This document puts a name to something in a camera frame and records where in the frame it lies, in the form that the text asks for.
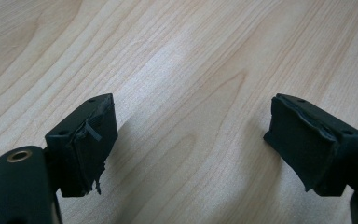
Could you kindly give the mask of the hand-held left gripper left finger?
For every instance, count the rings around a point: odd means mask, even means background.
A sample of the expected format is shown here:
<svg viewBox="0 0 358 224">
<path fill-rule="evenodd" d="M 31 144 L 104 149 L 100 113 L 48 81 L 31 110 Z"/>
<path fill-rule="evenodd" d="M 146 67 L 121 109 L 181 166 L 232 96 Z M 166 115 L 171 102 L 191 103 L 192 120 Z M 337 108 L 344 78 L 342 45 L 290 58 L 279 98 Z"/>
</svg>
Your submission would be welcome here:
<svg viewBox="0 0 358 224">
<path fill-rule="evenodd" d="M 118 138 L 111 93 L 88 99 L 46 135 L 53 185 L 64 197 L 83 197 L 100 187 L 99 179 Z"/>
</svg>

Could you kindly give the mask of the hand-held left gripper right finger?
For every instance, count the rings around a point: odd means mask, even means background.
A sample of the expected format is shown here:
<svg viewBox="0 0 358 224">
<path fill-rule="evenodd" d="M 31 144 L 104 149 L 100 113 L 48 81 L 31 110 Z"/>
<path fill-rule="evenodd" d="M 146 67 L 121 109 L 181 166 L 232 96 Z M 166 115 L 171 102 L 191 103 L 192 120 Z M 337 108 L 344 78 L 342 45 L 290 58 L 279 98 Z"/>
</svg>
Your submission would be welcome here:
<svg viewBox="0 0 358 224">
<path fill-rule="evenodd" d="M 286 94 L 271 100 L 264 140 L 295 171 L 307 190 L 340 196 L 358 157 L 358 130 L 312 103 Z"/>
</svg>

